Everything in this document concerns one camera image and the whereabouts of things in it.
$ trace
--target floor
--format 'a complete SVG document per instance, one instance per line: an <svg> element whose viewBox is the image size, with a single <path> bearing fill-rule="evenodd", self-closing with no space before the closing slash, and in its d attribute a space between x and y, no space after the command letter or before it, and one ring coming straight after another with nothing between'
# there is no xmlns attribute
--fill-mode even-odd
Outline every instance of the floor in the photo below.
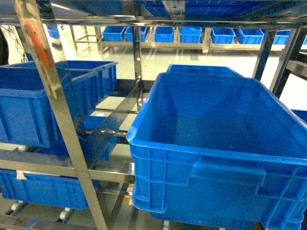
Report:
<svg viewBox="0 0 307 230"><path fill-rule="evenodd" d="M77 38L84 35L82 27L74 27ZM88 27L88 33L94 34L94 29ZM23 58L15 48L15 41L5 33L8 38L10 58L9 63L21 62ZM74 60L112 60L118 62L118 78L134 79L133 53L132 48L105 48L103 54L99 54L96 44L78 44L78 52L73 47L71 31L68 26L60 29L60 36L63 41L65 55L67 59ZM270 54L267 66L265 68L262 84L269 88L273 79L279 60L279 52ZM142 72L144 80L155 80L159 73L165 72L170 64L187 64L187 65L213 65L227 66L234 71L250 78L257 60L257 52L254 51L210 51L209 54L195 53L189 50L180 49L143 49L142 50ZM290 76L281 101L290 109L307 110L307 82ZM108 98L99 107L116 108L123 98ZM129 115L122 125L122 130L128 130L135 115ZM16 145L8 145L1 143L2 149L14 149ZM131 156L127 145L117 145L111 154L111 158L117 161L129 162ZM0 197L0 213L4 214L14 201L6 200ZM41 205L29 204L25 207L21 216L36 219L56 220L62 211L61 208L48 207ZM75 211L69 223L77 225L95 226L90 211ZM132 230L132 229L161 229L162 222L150 217L149 213L138 211L126 202L123 203L114 229ZM203 227L192 227L188 225L173 224L174 229L205 229Z"/></svg>

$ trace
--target cable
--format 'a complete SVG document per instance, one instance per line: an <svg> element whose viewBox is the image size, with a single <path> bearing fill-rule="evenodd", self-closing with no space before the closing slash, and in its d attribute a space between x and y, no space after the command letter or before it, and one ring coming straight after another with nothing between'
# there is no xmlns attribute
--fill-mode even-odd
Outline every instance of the cable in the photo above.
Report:
<svg viewBox="0 0 307 230"><path fill-rule="evenodd" d="M21 62L25 62L25 53L24 53L24 50L23 50L21 44L19 43L19 41L18 41L18 39L17 39L17 36L16 36L14 30L13 30L10 26L8 26L8 28L6 28L5 26L2 25L1 28L2 28L2 29L5 29L6 31L9 32L9 36L11 37L11 39L12 39L13 41L15 41L14 46L15 46L17 52L18 52L21 56L23 56L23 59L21 59Z"/></svg>

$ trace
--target blue plastic crate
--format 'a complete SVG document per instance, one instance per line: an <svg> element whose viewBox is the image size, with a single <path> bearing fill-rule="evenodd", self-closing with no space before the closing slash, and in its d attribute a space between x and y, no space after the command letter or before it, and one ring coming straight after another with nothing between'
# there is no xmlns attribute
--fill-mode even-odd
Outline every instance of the blue plastic crate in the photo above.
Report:
<svg viewBox="0 0 307 230"><path fill-rule="evenodd" d="M90 116L84 121L84 127L85 129L96 128L104 119L105 117ZM113 137L99 159L108 160L117 141L118 137ZM87 146L86 140L83 138L80 138L80 142L85 158L91 159L90 146ZM40 153L68 156L67 149L61 145L56 148L42 149ZM16 171L0 169L0 186L3 198L78 210L88 208L78 179L33 173L25 173L24 175L27 180L17 180ZM99 182L93 181L93 184L97 188Z"/></svg>
<svg viewBox="0 0 307 230"><path fill-rule="evenodd" d="M96 103L101 102L112 94L117 88L116 76L116 61L67 61L70 70L80 71L94 71L97 73L95 78L95 94ZM5 68L23 67L23 68L36 68L35 62L24 62L13 65L2 66Z"/></svg>
<svg viewBox="0 0 307 230"><path fill-rule="evenodd" d="M154 33L155 42L173 42L174 28L173 27L157 27Z"/></svg>
<svg viewBox="0 0 307 230"><path fill-rule="evenodd" d="M143 7L148 10L153 16L169 16L169 13L165 9L162 1L134 1L137 4L142 4Z"/></svg>
<svg viewBox="0 0 307 230"><path fill-rule="evenodd" d="M47 31L50 37L54 39L59 39L59 30L57 25L47 26Z"/></svg>
<svg viewBox="0 0 307 230"><path fill-rule="evenodd" d="M193 65L169 65L167 73L197 74L214 77L236 77L243 78L242 75L224 66L193 66Z"/></svg>
<svg viewBox="0 0 307 230"><path fill-rule="evenodd" d="M265 1L188 0L185 13L194 17L239 17L271 4Z"/></svg>
<svg viewBox="0 0 307 230"><path fill-rule="evenodd" d="M142 42L145 42L146 40L146 37L147 37L147 34L149 32L149 27L141 27L141 40ZM125 31L125 35L126 35L126 41L127 42L132 42L133 39L132 39L132 27L129 26L128 29Z"/></svg>
<svg viewBox="0 0 307 230"><path fill-rule="evenodd" d="M293 109L292 112L295 113L295 115L297 115L299 118L307 122L307 111Z"/></svg>
<svg viewBox="0 0 307 230"><path fill-rule="evenodd" d="M80 109L72 111L76 121L95 109L96 74L72 70L71 75ZM76 104L73 97L68 100ZM61 138L36 69L0 68L0 118L0 142L49 148Z"/></svg>
<svg viewBox="0 0 307 230"><path fill-rule="evenodd" d="M199 43L201 41L200 27L183 27L180 29L181 43Z"/></svg>
<svg viewBox="0 0 307 230"><path fill-rule="evenodd" d="M241 44L261 44L264 37L260 29L237 29L236 35Z"/></svg>
<svg viewBox="0 0 307 230"><path fill-rule="evenodd" d="M167 219L169 221L178 222L178 220L189 224L211 226L222 229L232 230L253 230L254 222L243 219L226 218L215 216L214 214L208 215L208 213L199 212L187 212L186 210L178 209L166 209L165 213L150 213L150 215L156 219Z"/></svg>
<svg viewBox="0 0 307 230"><path fill-rule="evenodd" d="M213 43L218 44L233 44L235 32L230 28L212 28L211 37Z"/></svg>
<svg viewBox="0 0 307 230"><path fill-rule="evenodd" d="M122 42L125 30L125 26L107 26L102 34L107 42Z"/></svg>
<svg viewBox="0 0 307 230"><path fill-rule="evenodd" d="M259 81L160 74L127 140L137 208L185 223L206 216L300 229L307 126ZM172 218L169 209L198 215Z"/></svg>
<svg viewBox="0 0 307 230"><path fill-rule="evenodd" d="M273 45L285 45L287 43L290 32L290 30L277 31Z"/></svg>

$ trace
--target crate rim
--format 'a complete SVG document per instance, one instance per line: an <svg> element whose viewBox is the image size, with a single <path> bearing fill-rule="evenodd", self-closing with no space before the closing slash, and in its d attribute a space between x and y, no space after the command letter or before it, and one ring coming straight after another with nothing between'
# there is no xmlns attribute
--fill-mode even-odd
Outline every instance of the crate rim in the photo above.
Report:
<svg viewBox="0 0 307 230"><path fill-rule="evenodd" d="M249 37L263 37L264 33L261 29L248 29L248 30L259 30L262 34L260 35L254 35L254 34L244 34L242 31L242 28L239 29L239 32L243 35L243 36L249 36Z"/></svg>
<svg viewBox="0 0 307 230"><path fill-rule="evenodd" d="M231 37L236 36L236 34L235 34L233 28L223 28L223 29L229 29L229 30L231 30L231 31L232 31L232 35L230 35L230 34L215 34L214 29L215 29L215 28L212 28L212 33L213 33L214 36L231 36Z"/></svg>
<svg viewBox="0 0 307 230"><path fill-rule="evenodd" d="M5 69L37 69L35 67L11 67L11 68L7 68L4 67ZM73 69L73 71L80 71L80 72L84 72L84 69ZM72 83L78 83L78 81L82 81L85 79L89 79L91 77L94 77L96 75L96 71L89 71L85 74L79 75L78 77L72 78L71 81ZM24 95L20 95L19 92L26 92L28 95L24 96ZM42 98L45 97L47 95L46 90L44 88L42 88L41 90L13 90L13 89L0 89L0 95L1 96L7 96L7 97L19 97L19 98Z"/></svg>
<svg viewBox="0 0 307 230"><path fill-rule="evenodd" d="M132 26L128 26L126 31L125 31L125 35L131 35L132 32L128 32L129 28ZM150 26L141 26L141 27L145 27L146 29L144 31L141 30L141 34L146 34L148 32L148 30L150 29Z"/></svg>
<svg viewBox="0 0 307 230"><path fill-rule="evenodd" d="M123 27L123 29L122 29L120 32L118 32L118 33L106 31L108 28L111 28L111 27ZM107 27L105 28L105 30L102 32L102 34L104 35L104 33L108 33L108 34L116 34L116 35L119 35L119 34L122 34L122 33L125 31L126 28L127 28L126 26L121 26L121 25L109 25L109 26L107 26Z"/></svg>
<svg viewBox="0 0 307 230"><path fill-rule="evenodd" d="M166 73L170 73L169 71L172 69L173 66L200 66L200 65L171 64L171 65L168 66ZM209 67L209 68L218 67L218 68L223 68L223 69L226 68L226 69L228 69L228 70L234 72L234 73L237 74L238 76L240 76L240 77L242 77L242 78L245 78L243 75L237 73L237 72L234 71L232 68L227 67L227 66L205 66L205 67Z"/></svg>
<svg viewBox="0 0 307 230"><path fill-rule="evenodd" d="M151 98L155 89L158 87L159 82L162 79L162 76L172 75L172 73L160 73L154 82L152 89L150 90L147 98ZM282 108L293 117L300 125L304 126L307 129L307 124L303 122L298 116L296 116L290 109L285 107L285 105L278 101L276 96L270 92L265 86L256 79L250 78L237 78L237 81L251 81L255 82L254 84L258 84L264 88L264 90L272 96L272 98L279 104L282 105ZM281 164L290 164L290 165L304 165L307 166L307 159L302 158L293 158L293 157L281 157L281 156L272 156L272 155L259 155L256 153L244 153L244 152L236 152L236 151L226 151L220 149L206 149L206 148L197 148L197 147L190 147L190 146L180 146L174 144L165 144L165 143L158 143L152 141L143 141L136 138L136 127L139 127L143 118L145 117L145 113L151 104L151 100L146 99L141 110L136 116L135 120L133 121L128 133L127 133L127 141L129 144L133 146L149 148L149 149L159 149L159 150L168 150L168 151L176 151L176 152L184 152L190 154L198 154L198 155L206 155L206 156L213 156L213 157L220 157L220 158L227 158L227 159L238 159L238 160L245 160L245 161L262 161L262 162L274 162L274 163L281 163Z"/></svg>

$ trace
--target metal shelf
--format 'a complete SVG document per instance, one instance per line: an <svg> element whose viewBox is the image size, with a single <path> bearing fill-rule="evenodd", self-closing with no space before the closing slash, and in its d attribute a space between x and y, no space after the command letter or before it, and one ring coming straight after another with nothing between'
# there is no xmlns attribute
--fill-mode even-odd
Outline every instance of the metal shelf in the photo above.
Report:
<svg viewBox="0 0 307 230"><path fill-rule="evenodd" d="M23 46L26 52L31 53L35 63L38 67L38 71L44 87L48 93L48 99L51 107L54 111L58 126L63 135L66 147L68 149L70 157L58 157L51 155L42 155L32 152L18 152L18 151L6 151L0 150L0 168L31 171L34 173L49 173L55 175L63 175L78 178L83 188L85 197L89 204L90 211L94 218L98 230L112 229L114 224L114 218L118 213L122 196L118 196L116 205L110 213L106 213L104 204L100 204L96 191L93 187L92 180L101 180L107 182L120 182L122 187L119 194L125 195L128 184L134 183L134 164L116 164L108 161L92 161L86 162L83 156L83 152L78 140L78 136L75 130L75 124L72 121L70 108L68 101L66 101L65 90L62 87L62 80L69 74L67 71L63 73L58 72L57 63L61 62L63 66L66 63L65 55L61 45L57 46L56 52L54 47L50 47L47 42L47 36L44 33L43 23L47 25L55 24L69 24L69 25L89 25L96 27L96 39L99 41L98 45L100 50L103 46L132 46L135 80L118 80L119 93L128 94L127 98L111 113L106 119L112 119L118 121L119 126L127 117L135 104L138 106L138 110L143 103L143 94L150 89L152 81L142 80L142 59L141 59L141 47L158 47L158 48L186 48L186 49L202 49L203 52L208 52L208 49L235 49L235 50L260 50L257 63L254 69L253 78L261 80L265 63L268 59L270 50L283 50L280 58L280 64L277 68L276 74L271 84L271 91L280 96L283 87L289 77L290 73L294 73L301 78L306 78L306 66L300 62L307 60L306 55L299 55L299 50L307 35L307 18L282 18L282 17L253 17L258 12L262 12L263 15L267 15L270 11L270 6L257 9L248 18L204 18L204 17L182 17L184 16L183 2L184 1L163 1L166 5L170 17L153 17L146 15L146 12L140 5L134 4L129 0L123 7L122 15L109 15L109 16L92 16L92 15L58 15L55 16L51 5L45 1L27 0L27 4L24 0L13 0L14 8L17 15L1 15L0 23L13 24L17 26L19 36L24 34L21 38ZM278 3L278 6L285 6L286 2ZM100 27L103 25L124 25L133 26L133 42L123 43L110 43L105 42L101 38ZM147 42L140 42L140 26L197 26L206 27L203 33L202 44L181 44L179 42L178 29L175 32L174 43L155 43L153 40L153 30L148 37ZM272 29L266 31L263 42L261 45L242 45L242 44L230 44L220 45L212 44L210 40L210 28L211 27L245 27L245 28L266 28ZM289 29L291 33L288 42L285 46L274 46L273 40L278 29ZM99 140L100 144L108 144L110 139L116 132L106 132L109 130L107 122L103 122L98 129L93 131L95 140L93 143ZM96 145L95 148L103 148L104 146ZM9 229L28 229L25 223L28 221L25 218L18 218L13 215L14 212L0 217L0 228ZM90 229L80 226L66 225L65 223L54 223L49 221L38 222L31 229ZM264 228L260 224L255 224L255 229L263 230Z"/></svg>
<svg viewBox="0 0 307 230"><path fill-rule="evenodd" d="M205 28L201 35L201 43L181 43L180 42L180 31L178 27L174 30L174 42L163 43L154 41L154 32L156 27L151 27L145 42L141 42L142 48L167 48L167 49L192 49L192 50L202 50L203 53L208 53L210 50L245 50L245 51L257 51L260 50L261 45L252 44L240 44L237 39L235 39L232 44L215 44L211 39L211 28ZM98 41L81 41L86 39L88 36L96 36ZM132 42L108 42L104 41L101 34L96 35L86 35L80 39L75 39L74 35L73 42L77 50L77 43L96 43L100 53L103 53L105 47L133 47ZM271 51L282 51L285 45L272 45ZM307 49L307 45L302 45L302 49Z"/></svg>

